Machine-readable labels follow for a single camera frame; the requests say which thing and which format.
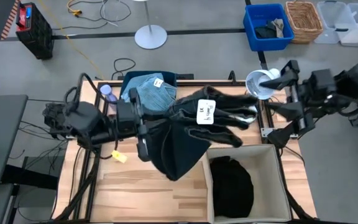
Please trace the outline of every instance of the cardboard box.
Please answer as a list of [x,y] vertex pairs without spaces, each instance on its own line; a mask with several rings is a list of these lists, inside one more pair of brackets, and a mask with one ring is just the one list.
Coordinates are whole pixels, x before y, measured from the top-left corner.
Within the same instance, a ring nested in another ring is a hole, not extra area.
[[[209,160],[230,156],[247,170],[254,185],[254,205],[247,218],[214,217],[213,180]],[[287,222],[291,220],[290,205],[280,173],[278,156],[273,145],[240,148],[208,149],[201,158],[208,188],[208,222],[217,224],[250,222]]]

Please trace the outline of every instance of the black crate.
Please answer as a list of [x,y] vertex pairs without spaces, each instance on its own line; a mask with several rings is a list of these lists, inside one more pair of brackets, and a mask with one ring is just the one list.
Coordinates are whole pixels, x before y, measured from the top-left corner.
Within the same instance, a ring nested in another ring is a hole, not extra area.
[[37,59],[52,58],[52,28],[34,3],[19,4],[16,36]]

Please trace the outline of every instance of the black cloth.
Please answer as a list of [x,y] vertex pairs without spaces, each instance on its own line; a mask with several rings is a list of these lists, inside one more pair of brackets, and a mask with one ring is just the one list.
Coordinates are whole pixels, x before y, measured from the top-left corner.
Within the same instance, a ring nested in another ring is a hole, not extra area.
[[248,217],[254,204],[251,176],[240,163],[229,156],[212,160],[215,216]]
[[[196,122],[198,100],[214,100],[214,124]],[[154,166],[170,180],[185,175],[210,147],[210,141],[242,145],[242,141],[226,126],[247,129],[246,118],[255,117],[249,109],[257,99],[250,95],[226,95],[211,86],[177,100],[166,112],[165,119],[148,121],[146,137],[149,157]]]
[[277,38],[276,27],[268,21],[266,26],[255,28],[256,37],[258,39]]

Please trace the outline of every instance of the wooden tabletop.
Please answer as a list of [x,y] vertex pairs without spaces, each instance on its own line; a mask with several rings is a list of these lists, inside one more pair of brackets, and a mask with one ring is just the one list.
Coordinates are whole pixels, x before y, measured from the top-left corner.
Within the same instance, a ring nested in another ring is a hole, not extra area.
[[[202,80],[204,82],[225,82],[225,80]],[[192,94],[201,87],[178,87],[177,98]],[[215,86],[221,92],[240,95],[244,94],[243,86]],[[119,96],[120,88],[113,87],[113,92]],[[96,93],[88,82],[83,83],[81,101],[94,103]],[[285,101],[284,91],[276,92],[279,101]],[[273,115],[275,127],[284,127],[287,122],[280,115]],[[255,121],[246,131],[236,128],[231,130],[239,136],[245,145],[261,144],[258,123]],[[118,145],[118,151],[128,157],[125,164],[114,159],[100,160],[98,180],[96,183],[92,222],[206,222],[206,186],[203,167],[197,163],[192,170],[176,182],[168,180],[151,162],[142,162],[137,157],[136,138],[125,139]],[[289,148],[300,153],[298,141],[290,140]],[[230,147],[213,143],[211,147]],[[68,205],[73,166],[79,146],[76,141],[70,141],[63,163],[62,173],[58,186],[57,206],[53,217],[57,217]],[[114,143],[102,147],[102,155],[109,155],[114,149]],[[81,149],[78,157],[74,177],[73,195],[77,191],[80,180],[81,167],[84,157]],[[282,158],[283,169],[289,191],[305,212],[316,216],[313,199],[311,197],[305,167],[296,156],[284,151]],[[85,192],[81,204],[80,217],[85,216]]]

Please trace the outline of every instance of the blue cloth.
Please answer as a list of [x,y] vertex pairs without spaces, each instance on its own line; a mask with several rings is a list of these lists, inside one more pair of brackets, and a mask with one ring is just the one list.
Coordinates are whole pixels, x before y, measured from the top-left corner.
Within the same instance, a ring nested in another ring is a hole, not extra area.
[[[154,111],[166,111],[175,102],[177,89],[166,82],[163,82],[160,87],[154,86],[154,81],[157,78],[162,79],[162,75],[161,77],[155,74],[148,76],[143,83],[136,86],[136,90],[139,94],[140,102],[147,109]],[[129,89],[127,90],[126,88],[124,90],[126,93],[122,94],[122,99],[124,99],[125,102],[129,102],[128,91]]]
[[128,91],[131,88],[135,88],[135,87],[140,86],[140,84],[145,82],[150,77],[157,77],[157,78],[159,78],[161,80],[164,80],[164,77],[162,76],[161,73],[153,73],[153,74],[150,74],[150,75],[141,75],[141,76],[138,76],[138,77],[131,78],[129,80],[129,82],[128,82],[128,85],[125,87],[125,90],[122,92],[121,98],[125,99],[125,102],[129,102],[129,101],[126,100],[126,99],[129,99]]

